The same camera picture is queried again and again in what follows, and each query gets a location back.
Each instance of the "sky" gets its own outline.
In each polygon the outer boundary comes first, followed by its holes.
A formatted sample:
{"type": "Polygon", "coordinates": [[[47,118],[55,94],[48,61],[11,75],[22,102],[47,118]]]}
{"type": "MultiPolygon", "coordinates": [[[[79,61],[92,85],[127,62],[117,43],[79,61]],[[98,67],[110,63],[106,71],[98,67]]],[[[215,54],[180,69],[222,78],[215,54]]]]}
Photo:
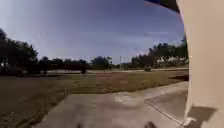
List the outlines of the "sky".
{"type": "Polygon", "coordinates": [[[0,0],[0,28],[38,57],[128,62],[163,42],[180,43],[179,14],[144,0],[0,0]]]}

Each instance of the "grass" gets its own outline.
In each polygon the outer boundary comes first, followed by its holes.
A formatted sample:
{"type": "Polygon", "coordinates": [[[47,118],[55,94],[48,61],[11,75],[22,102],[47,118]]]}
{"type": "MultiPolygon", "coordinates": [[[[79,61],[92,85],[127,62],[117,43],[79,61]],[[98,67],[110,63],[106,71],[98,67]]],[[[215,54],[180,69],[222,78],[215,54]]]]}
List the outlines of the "grass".
{"type": "Polygon", "coordinates": [[[187,71],[70,74],[54,77],[0,77],[0,127],[27,128],[69,94],[136,91],[180,82],[187,71]]]}

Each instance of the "driveway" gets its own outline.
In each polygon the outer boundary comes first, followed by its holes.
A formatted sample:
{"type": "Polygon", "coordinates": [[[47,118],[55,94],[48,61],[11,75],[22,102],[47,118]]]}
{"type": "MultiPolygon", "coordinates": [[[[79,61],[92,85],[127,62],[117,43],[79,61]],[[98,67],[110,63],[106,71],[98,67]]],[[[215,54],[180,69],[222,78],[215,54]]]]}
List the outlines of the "driveway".
{"type": "Polygon", "coordinates": [[[33,128],[177,128],[188,82],[143,91],[68,96],[33,128]]]}

